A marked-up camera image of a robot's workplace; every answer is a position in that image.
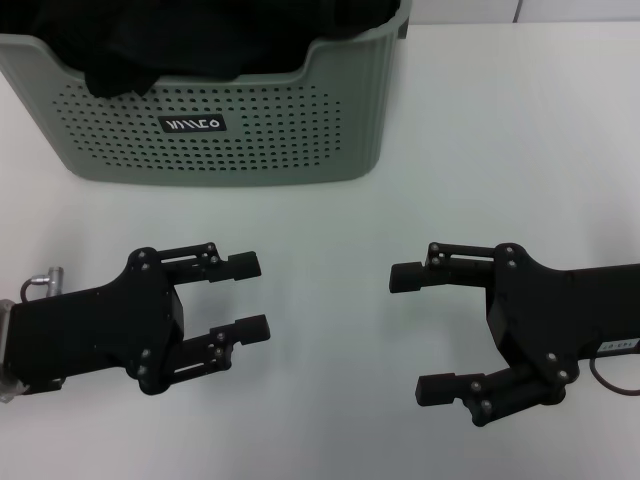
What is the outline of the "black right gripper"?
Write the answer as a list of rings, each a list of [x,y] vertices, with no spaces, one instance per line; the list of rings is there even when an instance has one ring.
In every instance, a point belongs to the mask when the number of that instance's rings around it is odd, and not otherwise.
[[[455,399],[483,413],[555,403],[579,375],[579,363],[639,351],[639,267],[559,270],[516,244],[494,248],[432,242],[424,263],[391,267],[391,293],[439,285],[489,288],[488,324],[509,368],[418,379],[421,406]]]

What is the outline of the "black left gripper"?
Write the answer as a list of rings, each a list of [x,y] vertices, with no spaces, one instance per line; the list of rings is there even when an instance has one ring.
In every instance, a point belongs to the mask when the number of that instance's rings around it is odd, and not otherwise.
[[[123,272],[106,285],[15,305],[8,327],[8,371],[42,393],[53,390],[59,379],[123,368],[147,395],[227,371],[237,343],[246,346],[271,338],[266,316],[212,328],[171,349],[182,328],[174,283],[260,275],[254,251],[224,260],[213,242],[136,250]]]

